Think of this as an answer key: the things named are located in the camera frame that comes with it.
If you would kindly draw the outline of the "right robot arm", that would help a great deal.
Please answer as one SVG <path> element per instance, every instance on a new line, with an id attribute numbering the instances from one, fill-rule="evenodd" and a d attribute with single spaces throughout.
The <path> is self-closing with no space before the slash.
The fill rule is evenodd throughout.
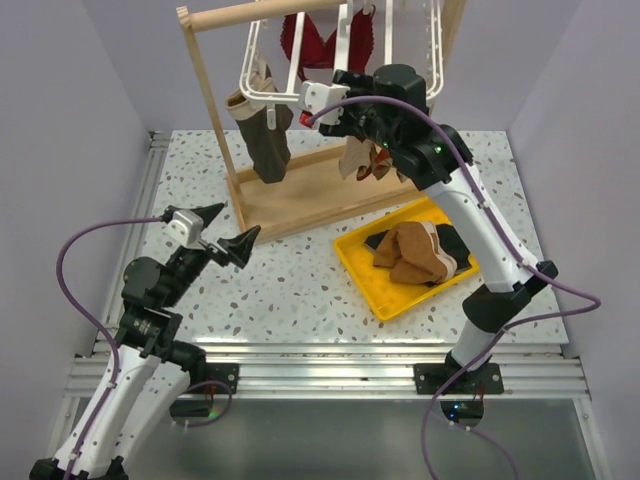
<path id="1" fill-rule="evenodd" d="M 338 70 L 332 84 L 344 97 L 311 109 L 320 133 L 387 149 L 397 171 L 446 214 L 480 267 L 483 283 L 464 300 L 467 320 L 445 359 L 449 387 L 468 392 L 481 380 L 491 342 L 558 269 L 537 259 L 513 232 L 461 135 L 430 118 L 426 82 L 413 67 L 389 64 L 371 75 Z"/>

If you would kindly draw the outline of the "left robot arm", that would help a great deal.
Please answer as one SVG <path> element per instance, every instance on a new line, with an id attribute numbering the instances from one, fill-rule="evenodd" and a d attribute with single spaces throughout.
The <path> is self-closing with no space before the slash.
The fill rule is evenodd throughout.
<path id="1" fill-rule="evenodd" d="M 159 216 L 177 248 L 164 263 L 138 257 L 126 266 L 115 333 L 90 320 L 111 350 L 104 374 L 67 440 L 35 462 L 30 478 L 124 479 L 128 461 L 181 395 L 235 394 L 237 371 L 213 372 L 202 348 L 177 340 L 182 317 L 172 310 L 209 263 L 249 262 L 260 227 L 215 244 L 202 237 L 223 207 L 169 206 Z"/>

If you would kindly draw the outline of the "argyle patterned underwear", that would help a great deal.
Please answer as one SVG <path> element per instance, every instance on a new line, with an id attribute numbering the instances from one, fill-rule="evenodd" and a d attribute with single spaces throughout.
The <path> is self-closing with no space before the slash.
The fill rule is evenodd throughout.
<path id="1" fill-rule="evenodd" d="M 349 136 L 338 166 L 342 179 L 354 175 L 357 181 L 362 181 L 372 175 L 381 180 L 392 169 L 393 161 L 386 149 L 370 140 Z"/>

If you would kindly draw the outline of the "tan brown underwear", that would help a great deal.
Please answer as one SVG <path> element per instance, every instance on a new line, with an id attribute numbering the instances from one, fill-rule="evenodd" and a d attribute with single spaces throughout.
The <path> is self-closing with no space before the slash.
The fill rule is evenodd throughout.
<path id="1" fill-rule="evenodd" d="M 441 246 L 432 222 L 403 222 L 393 226 L 375 248 L 373 266 L 389 270 L 394 283 L 442 284 L 451 280 L 457 260 Z"/>

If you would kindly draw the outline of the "white plastic clip hanger frame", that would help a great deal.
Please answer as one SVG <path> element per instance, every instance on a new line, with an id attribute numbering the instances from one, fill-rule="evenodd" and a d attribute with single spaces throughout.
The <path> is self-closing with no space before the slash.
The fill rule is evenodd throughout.
<path id="1" fill-rule="evenodd" d="M 347 70 L 352 18 L 359 10 L 363 10 L 365 14 L 368 14 L 372 6 L 375 6 L 375 3 L 372 1 L 347 1 L 338 7 L 335 27 L 337 40 L 334 66 L 332 69 L 326 69 L 327 71 L 334 73 L 338 70 Z M 383 24 L 380 33 L 377 33 L 375 29 L 376 13 L 373 20 L 375 46 L 378 43 L 382 45 L 383 63 L 385 65 L 392 63 L 394 60 L 394 37 L 395 32 L 399 29 L 399 24 L 395 20 L 395 12 L 396 3 L 394 1 L 386 1 L 382 8 Z M 297 68 L 301 50 L 302 29 L 305 17 L 308 16 L 311 18 L 311 16 L 304 11 L 288 15 L 296 16 L 296 27 L 292 56 L 290 60 L 287 59 L 288 71 L 286 84 L 279 92 L 271 93 L 263 91 L 254 84 L 254 81 L 257 80 L 259 76 L 266 74 L 266 61 L 259 51 L 259 43 L 260 34 L 268 21 L 266 19 L 256 20 L 251 22 L 249 26 L 248 39 L 239 79 L 239 89 L 249 99 L 266 104 L 270 110 L 273 109 L 275 104 L 299 107 L 298 97 L 303 82 L 298 78 Z M 306 81 L 314 81 L 307 75 L 307 72 L 310 70 L 311 69 L 305 70 Z"/>

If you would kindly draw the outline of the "black striped underwear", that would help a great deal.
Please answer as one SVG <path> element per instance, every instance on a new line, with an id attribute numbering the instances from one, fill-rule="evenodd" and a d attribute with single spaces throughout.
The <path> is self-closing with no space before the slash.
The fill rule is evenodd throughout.
<path id="1" fill-rule="evenodd" d="M 451 256 L 453 256 L 458 262 L 458 269 L 454 276 L 461 272 L 467 271 L 471 268 L 470 263 L 470 250 L 465 245 L 455 228 L 448 224 L 435 224 L 437 226 L 437 232 L 440 237 L 441 246 Z M 375 248 L 379 245 L 382 237 L 389 230 L 383 230 L 381 232 L 369 235 L 364 241 L 364 245 L 373 253 Z"/>

